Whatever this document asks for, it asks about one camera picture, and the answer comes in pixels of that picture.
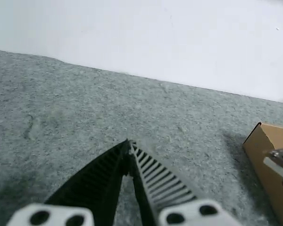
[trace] cardboard box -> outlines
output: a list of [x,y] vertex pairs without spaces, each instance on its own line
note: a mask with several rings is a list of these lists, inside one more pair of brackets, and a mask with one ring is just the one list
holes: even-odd
[[268,151],[283,148],[283,128],[259,122],[243,143],[243,148],[283,225],[283,178],[263,163]]

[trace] bolt hole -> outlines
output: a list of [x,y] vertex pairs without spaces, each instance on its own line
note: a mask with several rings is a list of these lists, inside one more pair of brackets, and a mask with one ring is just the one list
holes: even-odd
[[49,213],[47,211],[45,210],[38,211],[30,217],[30,223],[32,225],[41,225],[45,223],[48,220],[48,218],[49,218]]
[[201,215],[203,215],[203,216],[214,215],[214,214],[218,213],[216,208],[213,207],[213,206],[210,206],[210,205],[201,206],[199,211],[200,211]]
[[184,222],[184,217],[180,213],[170,213],[167,216],[166,221],[170,225],[172,225],[172,224],[180,224],[180,223]]
[[82,215],[74,215],[66,222],[66,226],[81,226],[84,223],[84,217]]

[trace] white wall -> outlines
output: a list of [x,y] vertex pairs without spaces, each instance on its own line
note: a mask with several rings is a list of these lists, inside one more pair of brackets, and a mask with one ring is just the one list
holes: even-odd
[[283,0],[0,0],[0,50],[283,102]]

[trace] gray carpet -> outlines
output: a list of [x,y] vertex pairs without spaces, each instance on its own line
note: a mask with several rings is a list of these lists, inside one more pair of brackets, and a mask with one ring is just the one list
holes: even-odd
[[[129,138],[245,225],[276,226],[241,148],[258,121],[283,126],[283,104],[0,51],[0,225]],[[129,178],[115,225],[141,225]]]

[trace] speckled carpet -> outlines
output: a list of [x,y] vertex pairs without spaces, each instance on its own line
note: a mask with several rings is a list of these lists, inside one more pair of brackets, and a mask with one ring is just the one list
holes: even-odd
[[[244,225],[277,226],[241,147],[258,121],[283,126],[283,104],[0,51],[0,225],[129,138]],[[140,226],[121,190],[115,225]]]

